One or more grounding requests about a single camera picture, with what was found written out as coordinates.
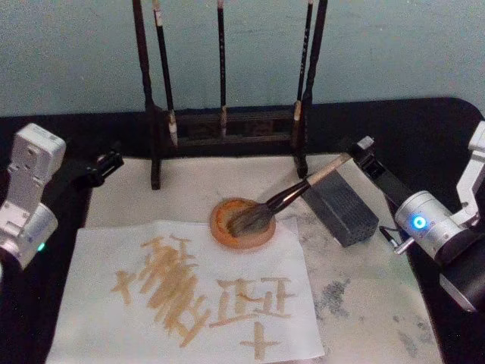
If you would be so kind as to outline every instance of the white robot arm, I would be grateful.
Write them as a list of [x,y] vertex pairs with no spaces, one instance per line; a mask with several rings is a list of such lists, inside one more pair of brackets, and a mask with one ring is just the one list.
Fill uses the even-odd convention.
[[22,269],[58,226],[40,199],[61,167],[65,150],[61,138],[35,124],[15,134],[8,195],[0,208],[0,250],[13,256]]

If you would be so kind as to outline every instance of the brush handle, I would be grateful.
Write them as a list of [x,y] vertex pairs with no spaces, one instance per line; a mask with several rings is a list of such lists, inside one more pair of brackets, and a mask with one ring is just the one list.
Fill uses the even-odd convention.
[[330,162],[328,165],[323,167],[321,170],[319,170],[317,173],[312,174],[310,177],[307,178],[308,183],[310,186],[313,186],[323,180],[326,176],[328,176],[330,173],[335,171],[338,167],[343,165],[345,162],[350,160],[351,156],[348,155],[347,153],[342,153],[338,157],[336,157],[332,162]]
[[271,197],[268,201],[266,201],[266,206],[273,214],[277,214],[281,210],[285,209],[291,202],[300,197],[308,188],[323,180],[326,176],[335,171],[350,158],[350,155],[347,153],[339,155],[317,173],[312,174],[307,179]]
[[291,202],[295,201],[295,199],[300,197],[308,188],[310,188],[310,184],[307,180],[303,180],[283,192],[278,193],[276,196],[271,197],[266,202],[266,206],[273,214],[277,214],[285,209]]

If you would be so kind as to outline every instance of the blue led light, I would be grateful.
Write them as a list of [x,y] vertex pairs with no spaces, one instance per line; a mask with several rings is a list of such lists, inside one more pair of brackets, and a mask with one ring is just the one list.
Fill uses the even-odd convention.
[[426,219],[422,216],[416,216],[412,220],[412,225],[418,230],[420,230],[426,226]]

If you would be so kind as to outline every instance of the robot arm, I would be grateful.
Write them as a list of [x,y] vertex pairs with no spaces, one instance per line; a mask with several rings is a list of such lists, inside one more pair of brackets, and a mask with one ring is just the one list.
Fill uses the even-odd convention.
[[61,167],[65,142],[35,124],[15,134],[8,195],[0,208],[0,251],[24,269],[58,226],[40,199]]
[[387,237],[394,251],[402,254],[418,244],[441,266],[440,284],[454,301],[467,311],[485,312],[485,238],[470,229],[480,220],[475,194],[485,178],[485,121],[478,124],[468,146],[471,159],[457,184],[462,209],[455,214],[431,193],[413,194],[404,187],[376,160],[373,142],[367,136],[351,153],[357,166],[398,208],[394,220],[409,238],[399,245]]
[[478,124],[468,148],[471,150],[471,159],[456,185],[462,209],[451,219],[457,225],[475,226],[480,220],[475,194],[485,178],[485,121]]

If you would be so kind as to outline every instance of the white mat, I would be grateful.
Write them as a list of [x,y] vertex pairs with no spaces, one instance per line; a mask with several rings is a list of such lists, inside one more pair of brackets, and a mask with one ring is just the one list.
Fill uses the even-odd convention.
[[79,230],[48,362],[237,364],[323,354],[294,220],[244,253],[215,243],[207,224],[156,221]]

